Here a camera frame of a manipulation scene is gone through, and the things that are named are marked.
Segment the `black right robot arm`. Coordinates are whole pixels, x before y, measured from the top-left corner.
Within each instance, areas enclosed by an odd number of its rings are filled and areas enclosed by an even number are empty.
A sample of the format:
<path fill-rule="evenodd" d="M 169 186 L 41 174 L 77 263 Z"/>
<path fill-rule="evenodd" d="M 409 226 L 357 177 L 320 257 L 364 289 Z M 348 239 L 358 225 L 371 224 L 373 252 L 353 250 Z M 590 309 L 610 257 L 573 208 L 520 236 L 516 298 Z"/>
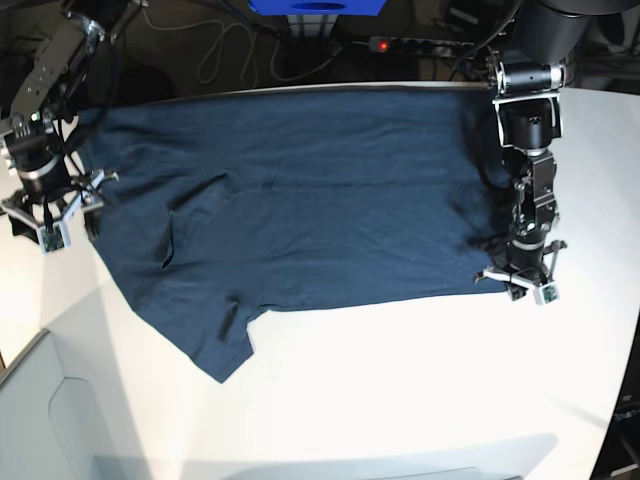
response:
<path fill-rule="evenodd" d="M 2 200 L 1 213 L 14 236 L 37 244 L 43 254 L 71 245 L 69 223 L 82 213 L 89 237 L 98 234 L 99 211 L 106 205 L 104 183 L 118 179 L 113 170 L 81 167 L 73 155 L 96 133 L 115 101 L 121 73 L 116 42 L 145 1 L 65 1 L 62 25 L 35 56 L 32 70 L 1 120 L 1 158 L 20 189 Z M 64 134 L 71 120 L 69 103 L 86 79 L 100 46 L 112 68 L 106 98 L 92 120 Z"/>

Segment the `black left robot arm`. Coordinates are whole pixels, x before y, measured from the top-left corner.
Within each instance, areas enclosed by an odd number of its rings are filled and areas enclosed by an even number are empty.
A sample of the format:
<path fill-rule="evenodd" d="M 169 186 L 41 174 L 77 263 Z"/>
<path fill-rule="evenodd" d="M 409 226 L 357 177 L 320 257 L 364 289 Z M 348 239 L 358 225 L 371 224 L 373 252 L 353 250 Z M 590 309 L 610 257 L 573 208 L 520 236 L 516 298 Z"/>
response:
<path fill-rule="evenodd" d="M 531 293 L 537 304 L 548 305 L 559 297 L 554 269 L 566 244 L 547 239 L 559 219 L 550 145 L 563 133 L 564 59 L 593 14 L 583 1 L 517 1 L 511 37 L 488 47 L 509 223 L 488 246 L 491 266 L 475 279 L 503 283 L 512 300 Z"/>

